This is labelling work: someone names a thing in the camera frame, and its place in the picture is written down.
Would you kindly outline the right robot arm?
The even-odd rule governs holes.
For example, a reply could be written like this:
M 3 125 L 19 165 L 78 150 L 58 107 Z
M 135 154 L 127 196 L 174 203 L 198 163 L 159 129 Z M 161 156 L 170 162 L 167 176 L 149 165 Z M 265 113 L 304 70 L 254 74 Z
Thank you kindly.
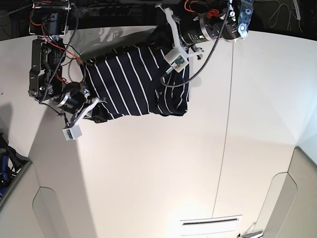
M 106 122 L 104 99 L 94 97 L 86 84 L 87 63 L 80 53 L 70 51 L 79 26 L 76 4 L 68 0 L 35 0 L 29 20 L 29 33 L 36 35 L 32 42 L 29 96 L 63 117 L 67 128 L 80 119 Z M 65 60 L 79 64 L 80 81 L 69 82 L 63 77 Z

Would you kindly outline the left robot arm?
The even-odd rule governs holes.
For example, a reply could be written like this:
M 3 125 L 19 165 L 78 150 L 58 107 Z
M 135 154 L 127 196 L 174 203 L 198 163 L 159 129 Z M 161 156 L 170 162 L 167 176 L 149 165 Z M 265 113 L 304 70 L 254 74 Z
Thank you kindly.
M 252 0 L 186 0 L 183 8 L 189 16 L 176 16 L 169 7 L 163 8 L 172 34 L 172 50 L 164 56 L 169 64 L 186 64 L 188 58 L 200 58 L 203 49 L 196 44 L 224 39 L 236 42 L 248 37 L 253 14 Z

